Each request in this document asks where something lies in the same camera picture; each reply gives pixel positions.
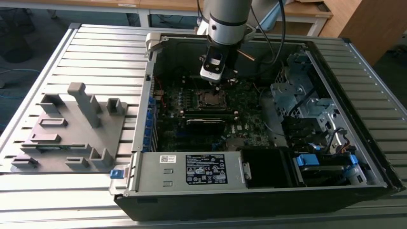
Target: gray post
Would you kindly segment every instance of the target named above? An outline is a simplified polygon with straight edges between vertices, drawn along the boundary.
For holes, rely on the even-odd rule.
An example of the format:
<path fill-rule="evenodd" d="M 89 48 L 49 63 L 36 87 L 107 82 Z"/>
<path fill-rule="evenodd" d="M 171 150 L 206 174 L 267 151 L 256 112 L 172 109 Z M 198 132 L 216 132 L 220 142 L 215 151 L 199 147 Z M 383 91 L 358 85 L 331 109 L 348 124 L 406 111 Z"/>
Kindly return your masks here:
<path fill-rule="evenodd" d="M 95 107 L 91 104 L 89 97 L 84 92 L 84 89 L 84 83 L 72 82 L 68 87 L 68 94 L 75 97 L 79 109 L 81 110 L 84 117 L 87 118 L 92 128 L 96 128 L 100 125 L 100 120 L 96 114 L 97 111 L 95 110 Z"/>

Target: wooden table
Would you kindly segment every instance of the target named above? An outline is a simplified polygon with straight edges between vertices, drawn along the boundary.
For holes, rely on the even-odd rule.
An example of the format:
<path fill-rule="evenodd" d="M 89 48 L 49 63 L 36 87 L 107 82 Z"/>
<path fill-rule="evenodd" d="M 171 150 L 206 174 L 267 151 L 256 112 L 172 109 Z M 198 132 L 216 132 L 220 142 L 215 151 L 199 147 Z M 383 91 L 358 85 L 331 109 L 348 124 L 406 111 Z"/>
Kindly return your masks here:
<path fill-rule="evenodd" d="M 198 16 L 196 0 L 1 0 L 0 7 L 136 13 L 142 27 L 151 26 L 152 14 Z M 320 11 L 314 3 L 292 2 L 284 8 L 287 22 L 307 28 L 303 35 L 318 36 L 332 13 Z"/>
<path fill-rule="evenodd" d="M 140 0 L 138 8 L 138 11 L 140 12 L 142 27 L 150 27 L 148 15 L 151 14 L 180 16 L 198 15 L 196 0 Z M 327 19 L 332 17 L 332 13 L 320 11 L 315 3 L 292 2 L 286 5 L 284 9 L 287 22 L 307 23 L 310 25 L 308 32 L 303 34 L 307 36 L 318 36 Z"/>

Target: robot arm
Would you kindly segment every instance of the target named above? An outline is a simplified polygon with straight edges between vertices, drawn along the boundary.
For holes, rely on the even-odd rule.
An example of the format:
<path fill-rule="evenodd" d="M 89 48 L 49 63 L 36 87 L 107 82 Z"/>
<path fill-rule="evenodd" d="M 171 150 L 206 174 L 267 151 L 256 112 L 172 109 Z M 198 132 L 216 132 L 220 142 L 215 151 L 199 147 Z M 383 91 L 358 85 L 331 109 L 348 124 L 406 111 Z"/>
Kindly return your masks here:
<path fill-rule="evenodd" d="M 207 0 L 203 20 L 208 23 L 208 51 L 202 78 L 218 83 L 226 67 L 234 69 L 244 39 L 252 0 Z"/>

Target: blue cable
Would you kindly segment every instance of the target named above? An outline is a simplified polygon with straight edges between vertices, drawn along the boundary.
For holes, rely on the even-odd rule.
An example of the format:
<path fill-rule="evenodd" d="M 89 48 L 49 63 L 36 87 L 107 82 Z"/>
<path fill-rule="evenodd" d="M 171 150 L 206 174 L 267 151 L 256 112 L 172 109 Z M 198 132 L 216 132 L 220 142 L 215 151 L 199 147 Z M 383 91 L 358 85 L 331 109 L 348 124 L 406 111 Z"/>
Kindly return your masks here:
<path fill-rule="evenodd" d="M 36 72 L 37 74 L 40 74 L 41 72 L 39 70 L 35 69 L 29 69 L 29 68 L 17 68 L 17 69 L 7 69 L 5 71 L 0 72 L 0 74 L 8 73 L 11 71 L 27 71 L 27 72 Z"/>
<path fill-rule="evenodd" d="M 8 97 L 8 96 L 0 95 L 0 98 L 3 98 L 3 99 L 23 99 L 24 96 L 21 96 L 21 97 Z"/>
<path fill-rule="evenodd" d="M 41 72 L 39 70 L 35 70 L 35 69 L 29 69 L 29 68 L 17 68 L 17 69 L 8 69 L 8 68 L 3 68 L 3 69 L 7 69 L 5 71 L 0 72 L 0 75 L 4 74 L 4 73 L 8 73 L 11 71 L 27 71 L 27 72 L 36 72 L 37 74 L 40 74 Z M 0 95 L 0 98 L 3 99 L 23 99 L 24 96 L 21 97 L 8 97 L 8 96 L 4 96 L 4 95 Z"/>

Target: table leg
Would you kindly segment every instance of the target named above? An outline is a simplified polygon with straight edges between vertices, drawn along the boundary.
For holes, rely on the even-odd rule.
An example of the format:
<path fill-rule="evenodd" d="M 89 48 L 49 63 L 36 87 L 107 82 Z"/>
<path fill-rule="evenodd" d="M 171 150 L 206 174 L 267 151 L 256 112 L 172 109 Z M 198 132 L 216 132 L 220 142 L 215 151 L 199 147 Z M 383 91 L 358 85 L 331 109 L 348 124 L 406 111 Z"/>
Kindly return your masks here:
<path fill-rule="evenodd" d="M 318 37 L 320 31 L 323 30 L 327 18 L 318 18 L 315 23 L 312 24 L 307 36 Z"/>
<path fill-rule="evenodd" d="M 140 26 L 142 27 L 151 27 L 151 15 L 150 9 L 138 9 L 139 17 L 140 17 Z"/>

